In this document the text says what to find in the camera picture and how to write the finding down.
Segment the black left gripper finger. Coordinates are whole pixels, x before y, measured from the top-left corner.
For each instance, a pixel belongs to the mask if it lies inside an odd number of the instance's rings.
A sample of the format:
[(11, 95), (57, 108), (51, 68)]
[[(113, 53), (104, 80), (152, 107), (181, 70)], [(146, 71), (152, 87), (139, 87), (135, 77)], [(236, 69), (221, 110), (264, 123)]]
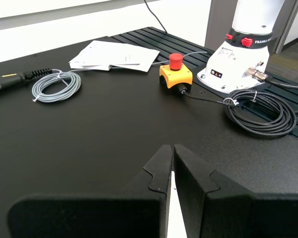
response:
[(161, 146), (114, 194), (28, 196), (7, 213), (13, 238), (164, 238), (172, 148)]
[(252, 192), (183, 145), (174, 172), (187, 237), (298, 238), (298, 194)]

